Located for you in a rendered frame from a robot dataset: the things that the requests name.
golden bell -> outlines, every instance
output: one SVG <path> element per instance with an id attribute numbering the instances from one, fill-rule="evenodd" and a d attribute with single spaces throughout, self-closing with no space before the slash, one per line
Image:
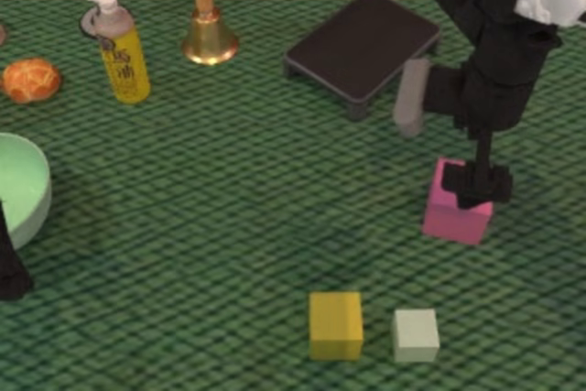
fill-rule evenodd
<path id="1" fill-rule="evenodd" d="M 188 36 L 183 41 L 183 53 L 191 61 L 213 65 L 231 59 L 238 51 L 238 38 L 223 23 L 217 8 L 203 15 L 197 9 L 191 17 Z"/>

green tablecloth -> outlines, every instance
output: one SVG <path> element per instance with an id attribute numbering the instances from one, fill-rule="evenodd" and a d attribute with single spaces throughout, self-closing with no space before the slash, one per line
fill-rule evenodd
<path id="1" fill-rule="evenodd" d="M 515 199 L 480 247 L 420 233 L 440 156 L 471 157 L 451 121 L 401 139 L 396 83 L 363 123 L 283 52 L 346 0 L 220 0 L 242 39 L 206 68 L 179 50 L 191 0 L 124 0 L 153 83 L 112 96 L 84 0 L 0 0 L 0 66 L 45 57 L 65 82 L 51 102 L 0 102 L 2 131 L 39 144 L 54 204 L 21 251 L 38 289 L 0 304 L 0 390 L 586 389 L 586 32 L 563 32 L 517 129 L 495 139 Z M 470 51 L 443 25 L 435 60 Z M 355 364 L 308 359 L 308 293 L 359 289 Z M 394 309 L 433 307 L 434 364 L 392 362 Z"/>

orange object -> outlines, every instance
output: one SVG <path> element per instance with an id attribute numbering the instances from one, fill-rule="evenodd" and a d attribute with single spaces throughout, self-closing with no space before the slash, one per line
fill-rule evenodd
<path id="1" fill-rule="evenodd" d="M 45 101 L 60 86 L 61 75 L 57 68 L 39 58 L 15 61 L 2 74 L 2 88 L 19 104 Z"/>

robotic arm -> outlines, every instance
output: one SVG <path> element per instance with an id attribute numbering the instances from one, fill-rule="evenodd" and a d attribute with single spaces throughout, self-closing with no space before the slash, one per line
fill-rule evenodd
<path id="1" fill-rule="evenodd" d="M 462 209 L 508 202 L 513 178 L 490 163 L 494 132 L 515 127 L 548 53 L 561 46 L 559 27 L 581 25 L 586 0 L 435 0 L 470 41 L 458 69 L 432 66 L 423 111 L 449 115 L 477 142 L 476 158 L 444 169 L 444 190 Z"/>

light green plastic bowl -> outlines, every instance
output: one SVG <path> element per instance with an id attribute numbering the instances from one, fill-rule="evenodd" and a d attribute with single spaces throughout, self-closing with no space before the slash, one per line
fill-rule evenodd
<path id="1" fill-rule="evenodd" d="M 30 242 L 49 214 L 47 158 L 24 137 L 0 133 L 0 199 L 15 249 Z"/>

